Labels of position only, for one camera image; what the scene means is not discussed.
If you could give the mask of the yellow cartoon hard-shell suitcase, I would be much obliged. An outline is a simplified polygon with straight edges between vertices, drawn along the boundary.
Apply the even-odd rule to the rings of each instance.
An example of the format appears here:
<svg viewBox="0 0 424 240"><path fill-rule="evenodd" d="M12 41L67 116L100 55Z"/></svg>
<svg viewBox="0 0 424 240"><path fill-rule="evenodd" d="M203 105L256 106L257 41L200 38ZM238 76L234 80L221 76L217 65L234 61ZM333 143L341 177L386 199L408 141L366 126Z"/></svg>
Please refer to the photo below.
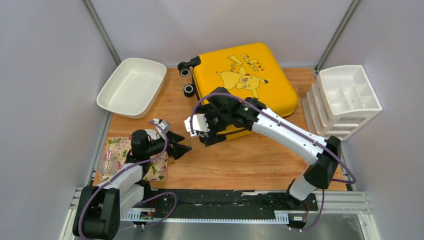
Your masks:
<svg viewBox="0 0 424 240"><path fill-rule="evenodd" d="M180 76L192 77L184 86L186 97L198 99L218 87L230 94L257 98L278 116L291 116L298 96L270 48L255 42L200 54L177 65Z"/></svg>

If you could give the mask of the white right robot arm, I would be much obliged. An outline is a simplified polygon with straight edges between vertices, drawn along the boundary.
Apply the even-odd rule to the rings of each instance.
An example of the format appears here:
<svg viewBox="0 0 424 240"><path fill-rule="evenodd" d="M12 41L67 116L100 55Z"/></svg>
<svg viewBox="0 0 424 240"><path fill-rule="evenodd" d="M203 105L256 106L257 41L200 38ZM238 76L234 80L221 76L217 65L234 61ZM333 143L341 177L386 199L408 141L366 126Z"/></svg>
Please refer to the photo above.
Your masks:
<svg viewBox="0 0 424 240"><path fill-rule="evenodd" d="M308 163L303 174L287 189L285 203L290 209L299 209L309 194L317 189L326 190L334 181L336 169L341 165L341 141L294 125L257 98L241 99L226 88L217 87L198 100L185 123L190 135L199 136L206 146L222 141L218 132L231 125L273 139Z"/></svg>

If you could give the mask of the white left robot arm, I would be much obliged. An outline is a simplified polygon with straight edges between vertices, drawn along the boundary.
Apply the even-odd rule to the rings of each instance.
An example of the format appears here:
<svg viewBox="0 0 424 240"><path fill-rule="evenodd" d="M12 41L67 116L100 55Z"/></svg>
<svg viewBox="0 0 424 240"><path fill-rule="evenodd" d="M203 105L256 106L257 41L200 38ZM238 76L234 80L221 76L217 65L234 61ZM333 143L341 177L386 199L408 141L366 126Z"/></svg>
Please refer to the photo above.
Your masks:
<svg viewBox="0 0 424 240"><path fill-rule="evenodd" d="M150 184L143 179L152 161L163 154L176 160L181 158L192 150L181 144L184 139L170 130L166 133L161 129L134 131L121 170L99 185L82 189L72 233L86 239L114 239L124 214L136 205L148 207L153 201L153 194L147 190Z"/></svg>

